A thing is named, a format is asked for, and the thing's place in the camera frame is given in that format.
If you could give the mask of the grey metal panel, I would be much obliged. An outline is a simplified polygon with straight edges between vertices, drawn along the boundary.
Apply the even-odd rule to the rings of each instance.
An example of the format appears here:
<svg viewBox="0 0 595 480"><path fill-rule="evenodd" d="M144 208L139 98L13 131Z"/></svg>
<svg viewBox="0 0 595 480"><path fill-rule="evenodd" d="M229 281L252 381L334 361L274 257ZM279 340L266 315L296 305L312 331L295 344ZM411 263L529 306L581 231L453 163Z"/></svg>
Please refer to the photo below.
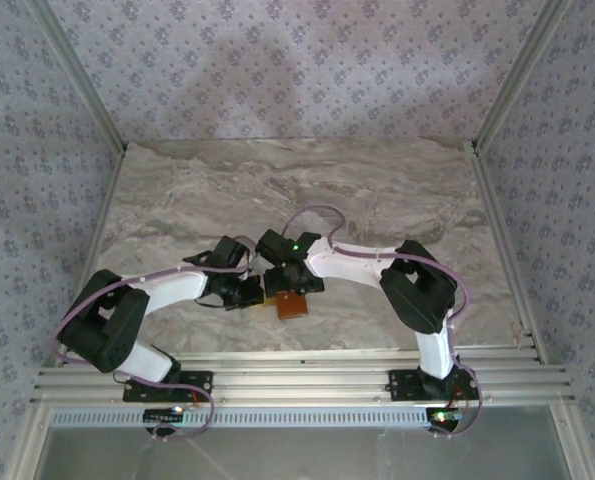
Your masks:
<svg viewBox="0 0 595 480"><path fill-rule="evenodd" d="M55 429L33 480L571 480L552 440L516 427L436 438L406 429Z"/></svg>

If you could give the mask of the aluminium rail beam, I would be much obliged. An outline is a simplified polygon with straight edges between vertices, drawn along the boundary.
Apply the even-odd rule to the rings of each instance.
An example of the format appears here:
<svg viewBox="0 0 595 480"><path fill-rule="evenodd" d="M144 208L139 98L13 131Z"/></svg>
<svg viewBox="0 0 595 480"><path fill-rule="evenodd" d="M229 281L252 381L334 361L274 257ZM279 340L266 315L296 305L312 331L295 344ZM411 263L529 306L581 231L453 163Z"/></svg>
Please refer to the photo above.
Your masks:
<svg viewBox="0 0 595 480"><path fill-rule="evenodd" d="M414 351L397 349L192 353L178 357L186 370L209 370L219 406L377 406L387 404L387 374L412 369ZM543 364L533 348L473 347L463 363L478 377L491 406L550 405L574 399L570 377ZM89 366L41 369L31 401L43 406L120 404L116 379Z"/></svg>

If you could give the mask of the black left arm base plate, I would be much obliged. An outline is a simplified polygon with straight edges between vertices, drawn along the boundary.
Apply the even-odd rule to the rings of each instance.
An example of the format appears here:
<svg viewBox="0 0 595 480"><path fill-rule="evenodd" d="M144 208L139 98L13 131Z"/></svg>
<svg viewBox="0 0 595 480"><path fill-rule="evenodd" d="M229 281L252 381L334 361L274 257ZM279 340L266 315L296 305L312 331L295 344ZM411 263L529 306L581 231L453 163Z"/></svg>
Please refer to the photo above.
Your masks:
<svg viewBox="0 0 595 480"><path fill-rule="evenodd" d="M213 387L213 373L211 371L179 371L168 375L163 383L191 385L211 393ZM208 402L205 396L200 395L195 391L181 388L153 387L133 379L126 380L122 399L127 403Z"/></svg>

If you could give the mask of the aluminium side rail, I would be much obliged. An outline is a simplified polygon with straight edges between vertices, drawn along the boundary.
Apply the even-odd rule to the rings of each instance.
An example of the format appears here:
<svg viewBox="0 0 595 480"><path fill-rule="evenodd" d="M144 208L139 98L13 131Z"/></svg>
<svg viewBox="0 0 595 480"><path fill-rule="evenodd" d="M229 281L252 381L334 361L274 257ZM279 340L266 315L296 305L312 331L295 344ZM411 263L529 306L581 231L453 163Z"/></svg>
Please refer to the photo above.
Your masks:
<svg viewBox="0 0 595 480"><path fill-rule="evenodd" d="M492 228L493 238L500 257L501 265L522 325L521 345L524 346L530 342L536 351L537 359L543 364L548 364L549 357L540 335L539 325L536 321L527 289L521 276L520 267L516 259L516 251L512 244L487 165L480 158L477 144L474 141L466 140L463 142L463 146L471 159L476 183L480 191L489 224Z"/></svg>
<svg viewBox="0 0 595 480"><path fill-rule="evenodd" d="M116 158L113 170L112 170L112 175L109 180L108 188L107 188L105 196L104 196L104 201L103 201L103 204L101 207L101 211L97 218L97 223L96 223L94 234L93 234L93 237L91 240L91 244L90 244L90 247L86 254L84 267L83 267L82 273L79 277L79 280L77 281L74 295L72 297L72 301L75 301L77 299L79 293L82 291L86 282L88 281L88 279L94 272L94 267L96 266L97 258L98 258L99 251L101 248L102 235L103 235L103 232L105 229L108 212L109 212L109 209L112 204L112 199L113 199L114 192L116 189L119 173L121 172L122 164L124 162L126 151L127 151L127 145L124 145L123 148L120 150L120 152L117 155L117 158ZM64 363L67 363L67 360L62 359L62 356L66 355L67 349L63 346L60 346L57 343L56 334L54 332L52 332L49 336L48 346L50 348L50 351L51 351L52 357L53 357L53 359L51 360L51 366L61 367Z"/></svg>

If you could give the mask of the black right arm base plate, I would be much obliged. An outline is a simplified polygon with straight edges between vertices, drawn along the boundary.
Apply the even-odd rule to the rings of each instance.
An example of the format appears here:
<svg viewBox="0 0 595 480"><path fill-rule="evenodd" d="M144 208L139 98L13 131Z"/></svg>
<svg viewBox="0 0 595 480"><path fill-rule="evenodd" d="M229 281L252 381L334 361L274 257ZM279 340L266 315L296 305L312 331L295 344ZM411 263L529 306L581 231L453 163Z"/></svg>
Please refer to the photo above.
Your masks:
<svg viewBox="0 0 595 480"><path fill-rule="evenodd" d="M393 401L478 400L480 394L472 376L454 367L444 379L437 379L417 368L391 370L385 390Z"/></svg>

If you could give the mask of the short aluminium frame post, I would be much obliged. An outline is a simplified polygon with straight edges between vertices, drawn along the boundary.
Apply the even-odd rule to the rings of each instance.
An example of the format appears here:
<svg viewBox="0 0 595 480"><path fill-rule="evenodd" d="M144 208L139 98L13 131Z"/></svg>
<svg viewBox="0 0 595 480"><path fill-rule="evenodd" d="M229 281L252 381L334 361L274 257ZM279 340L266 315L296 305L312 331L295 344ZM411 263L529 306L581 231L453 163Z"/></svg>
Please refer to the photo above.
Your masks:
<svg viewBox="0 0 595 480"><path fill-rule="evenodd" d="M579 409L571 404L551 405L557 436L572 480L593 480L595 458Z"/></svg>
<svg viewBox="0 0 595 480"><path fill-rule="evenodd" d="M32 406L25 414L4 480L33 480L50 429L52 408Z"/></svg>

